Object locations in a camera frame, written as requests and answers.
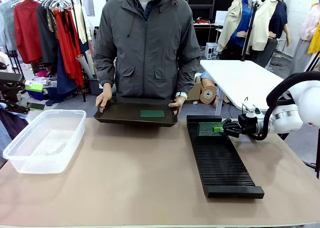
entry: slotted tray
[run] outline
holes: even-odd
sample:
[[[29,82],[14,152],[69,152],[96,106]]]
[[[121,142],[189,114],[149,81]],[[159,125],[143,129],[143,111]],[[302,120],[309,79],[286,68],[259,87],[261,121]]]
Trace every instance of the slotted tray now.
[[[174,110],[169,108],[172,100],[112,98],[103,113],[98,111],[94,118],[101,123],[129,124],[139,126],[172,127],[178,119]],[[142,118],[143,110],[162,110],[164,118]]]
[[[199,136],[199,124],[221,122],[219,116],[188,116],[187,128],[205,195],[208,198],[262,199],[231,140],[226,135]]]

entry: wristwatch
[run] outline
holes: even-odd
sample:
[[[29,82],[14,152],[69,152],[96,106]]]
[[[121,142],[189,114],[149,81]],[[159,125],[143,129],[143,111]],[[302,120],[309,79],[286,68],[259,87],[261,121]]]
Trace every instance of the wristwatch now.
[[[188,95],[185,92],[177,92],[177,94],[175,95],[175,97],[185,97],[185,99],[188,99]]]

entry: red dress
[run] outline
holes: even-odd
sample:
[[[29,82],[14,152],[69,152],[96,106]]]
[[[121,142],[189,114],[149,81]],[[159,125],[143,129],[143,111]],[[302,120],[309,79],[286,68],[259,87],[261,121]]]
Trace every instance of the red dress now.
[[[72,11],[54,10],[59,45],[66,73],[78,86],[84,86],[82,66],[76,59],[81,54],[77,29],[73,22]]]
[[[39,61],[42,58],[37,20],[39,5],[33,0],[25,0],[14,8],[16,46],[25,64]]]

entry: beige cardigan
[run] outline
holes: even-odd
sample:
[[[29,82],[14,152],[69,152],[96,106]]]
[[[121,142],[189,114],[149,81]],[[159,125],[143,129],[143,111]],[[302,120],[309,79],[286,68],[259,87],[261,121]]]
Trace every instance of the beige cardigan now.
[[[221,52],[238,28],[242,17],[242,0],[233,0],[225,18],[224,26],[218,41],[217,51]]]
[[[277,4],[277,0],[265,0],[256,12],[246,54],[250,54],[250,47],[256,51],[265,49],[269,38],[269,23],[275,13]]]

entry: jacket zipper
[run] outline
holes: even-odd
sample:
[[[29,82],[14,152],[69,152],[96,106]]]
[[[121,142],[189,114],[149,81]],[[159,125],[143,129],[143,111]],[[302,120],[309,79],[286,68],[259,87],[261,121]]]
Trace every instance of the jacket zipper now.
[[[142,82],[142,95],[145,95],[145,68],[146,68],[146,49],[147,49],[147,26],[148,22],[144,23],[144,57],[143,57],[143,82]]]

